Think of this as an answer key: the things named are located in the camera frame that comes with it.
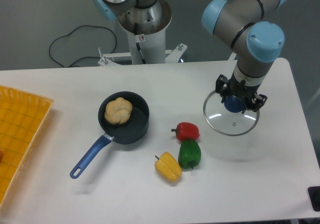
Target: saucepan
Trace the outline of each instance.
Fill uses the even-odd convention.
[[[119,97],[131,102],[132,111],[129,120],[126,123],[114,125],[105,119],[105,111],[107,104]],[[98,121],[105,131],[105,134],[96,140],[82,159],[72,169],[70,177],[73,179],[78,178],[98,152],[109,143],[131,144],[140,140],[146,134],[149,127],[149,107],[147,102],[134,92],[117,92],[107,97],[101,104],[98,111]]]

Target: gray floor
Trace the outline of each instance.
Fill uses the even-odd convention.
[[[202,13],[212,0],[166,1],[173,13],[166,31],[167,49],[185,43],[188,62],[228,59],[230,49],[201,25]],[[320,97],[313,102],[310,100],[320,88],[319,7],[320,0],[288,0],[264,18],[277,23],[285,33],[281,56],[290,62],[318,160]],[[0,70],[59,68],[49,58],[49,46],[54,39],[80,25],[112,29],[118,42],[115,52],[129,51],[125,33],[116,22],[106,21],[92,0],[1,0],[0,17]],[[115,40],[107,30],[84,28],[58,41],[52,53],[55,59],[68,66],[83,56],[98,56],[98,47],[108,53],[114,45]],[[97,60],[81,61],[78,65],[96,66]]]

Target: black cable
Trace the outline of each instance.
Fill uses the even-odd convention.
[[[110,53],[113,53],[113,52],[115,51],[116,47],[117,47],[117,44],[118,44],[118,43],[117,43],[117,37],[116,37],[116,34],[115,34],[111,29],[109,29],[109,28],[107,28],[107,27],[105,27],[105,26],[98,26],[98,25],[80,25],[80,26],[78,26],[77,28],[75,28],[73,31],[71,31],[70,33],[56,38],[56,39],[50,44],[50,47],[49,47],[49,56],[50,56],[51,60],[54,61],[55,63],[59,64],[59,65],[60,65],[61,67],[63,67],[63,68],[66,68],[66,67],[67,67],[67,68],[73,68],[73,67],[78,67],[78,68],[79,68],[80,66],[75,65],[75,63],[77,63],[77,62],[80,61],[80,60],[83,60],[83,59],[93,59],[93,58],[98,59],[98,58],[100,58],[100,56],[84,56],[84,57],[81,57],[81,58],[75,60],[75,61],[72,62],[69,66],[64,66],[64,65],[62,65],[60,62],[58,62],[57,60],[55,60],[55,59],[52,57],[52,55],[51,55],[51,47],[52,47],[52,45],[53,45],[57,40],[59,40],[59,39],[61,39],[61,38],[65,38],[65,37],[67,37],[67,36],[70,36],[72,33],[74,33],[76,30],[78,30],[78,29],[80,29],[80,28],[102,28],[102,29],[106,29],[106,30],[110,31],[110,32],[113,34],[114,40],[115,40],[114,48],[113,48],[113,50],[112,50]]]

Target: white table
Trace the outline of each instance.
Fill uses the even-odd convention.
[[[206,96],[236,61],[0,71],[0,84],[54,99],[18,182],[3,205],[14,224],[189,224],[318,217],[307,188],[320,170],[289,63],[276,60],[259,93],[257,126],[230,137],[210,128]],[[145,98],[149,130],[130,145],[112,142],[78,179],[69,173],[104,133],[97,113],[118,91]],[[156,172],[155,155],[178,158],[171,128],[199,127],[200,165],[176,185]]]

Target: yellow tray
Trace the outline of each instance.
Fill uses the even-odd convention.
[[[0,206],[54,100],[0,85]]]

